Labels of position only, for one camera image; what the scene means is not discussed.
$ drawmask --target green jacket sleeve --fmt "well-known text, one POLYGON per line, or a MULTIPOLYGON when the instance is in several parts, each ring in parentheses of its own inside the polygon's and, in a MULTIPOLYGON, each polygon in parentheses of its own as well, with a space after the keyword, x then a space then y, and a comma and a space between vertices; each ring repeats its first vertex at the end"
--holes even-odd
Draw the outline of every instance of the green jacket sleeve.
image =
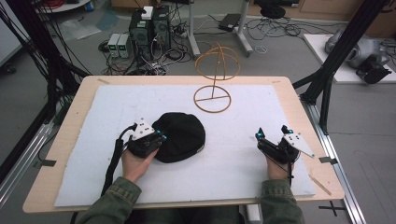
POLYGON ((124 223, 142 190, 131 181, 119 177, 105 195, 96 201, 79 219, 79 224, 124 223))
POLYGON ((305 223, 303 212, 297 205, 288 180, 262 182, 263 223, 305 223))

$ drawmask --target gray floor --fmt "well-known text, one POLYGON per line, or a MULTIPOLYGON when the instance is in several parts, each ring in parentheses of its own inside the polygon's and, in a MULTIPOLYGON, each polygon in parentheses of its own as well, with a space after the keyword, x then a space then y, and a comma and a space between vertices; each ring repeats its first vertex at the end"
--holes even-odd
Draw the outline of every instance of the gray floor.
MULTIPOLYGON (((107 12, 95 10, 87 13, 83 9, 60 13, 59 21, 82 18, 83 25, 98 23, 107 12)), ((195 27, 210 18, 195 20, 195 27)), ((128 20, 118 20, 117 24, 99 34, 82 40, 70 40, 68 46, 82 63, 96 75, 106 68, 106 60, 97 50, 98 45, 108 39, 112 33, 126 32, 128 20)), ((212 21, 204 27, 213 27, 212 21)), ((342 25, 326 27, 335 31, 342 25)), ((236 49, 240 55, 240 76, 282 76, 291 82, 297 81, 315 72, 320 64, 305 42, 297 37, 283 36, 253 40, 248 37, 251 46, 264 46, 265 54, 253 52, 244 56, 241 46, 234 35, 197 35, 201 52, 209 45, 219 42, 222 46, 236 49)), ((11 59, 18 69, 8 74, 4 69, 0 74, 0 162, 18 142, 24 131, 33 121, 46 102, 46 82, 41 77, 23 51, 11 59)), ((194 61, 177 63, 169 67, 168 75, 196 76, 194 61)), ((306 87, 297 90, 304 92, 306 87)), ((332 99, 329 112, 329 132, 337 154, 344 167, 347 178, 367 223, 394 223, 396 220, 396 89, 394 84, 376 85, 340 85, 332 86, 332 99)), ((6 204, 0 210, 1 223, 69 223, 71 213, 61 214, 25 214, 21 207, 32 186, 38 169, 30 168, 6 204)), ((320 206, 331 206, 330 202, 299 203, 306 223, 349 223, 347 213, 320 206)), ((336 207, 344 207, 342 202, 333 202, 336 207)))

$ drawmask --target black cap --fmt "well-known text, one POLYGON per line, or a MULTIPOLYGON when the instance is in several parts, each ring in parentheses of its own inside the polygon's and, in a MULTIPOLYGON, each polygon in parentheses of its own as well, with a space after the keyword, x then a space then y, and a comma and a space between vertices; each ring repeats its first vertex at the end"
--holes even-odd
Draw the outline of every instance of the black cap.
POLYGON ((183 161, 204 148, 205 129, 194 115, 165 113, 152 124, 152 127, 167 137, 155 156, 159 161, 183 161))

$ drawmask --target person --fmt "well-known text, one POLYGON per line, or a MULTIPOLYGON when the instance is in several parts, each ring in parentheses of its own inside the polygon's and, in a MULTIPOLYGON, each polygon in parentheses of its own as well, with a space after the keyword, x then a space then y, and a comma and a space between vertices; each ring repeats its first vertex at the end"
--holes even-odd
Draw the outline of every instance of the person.
MULTIPOLYGON (((125 150, 121 157, 122 176, 118 177, 108 188, 105 195, 84 213, 78 223, 124 223, 131 215, 134 204, 142 192, 136 182, 145 174, 157 151, 158 149, 147 158, 141 159, 134 156, 129 150, 125 150)), ((275 163, 271 158, 266 157, 266 159, 269 179, 262 182, 261 206, 263 223, 304 223, 303 212, 297 205, 290 189, 286 166, 275 163)), ((224 213, 221 210, 215 209, 214 211, 224 213)), ((231 217, 232 214, 225 214, 224 217, 226 216, 231 217)), ((182 221, 174 220, 170 223, 182 223, 182 221)))

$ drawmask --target person's left hand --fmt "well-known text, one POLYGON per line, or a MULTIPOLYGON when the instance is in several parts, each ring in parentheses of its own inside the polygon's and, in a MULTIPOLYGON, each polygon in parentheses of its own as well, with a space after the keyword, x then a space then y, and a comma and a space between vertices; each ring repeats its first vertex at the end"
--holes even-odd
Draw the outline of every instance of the person's left hand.
POLYGON ((149 165, 151 164, 152 159, 157 154, 157 150, 151 152, 145 159, 134 156, 132 152, 129 150, 125 150, 122 153, 122 176, 134 183, 143 176, 149 165))

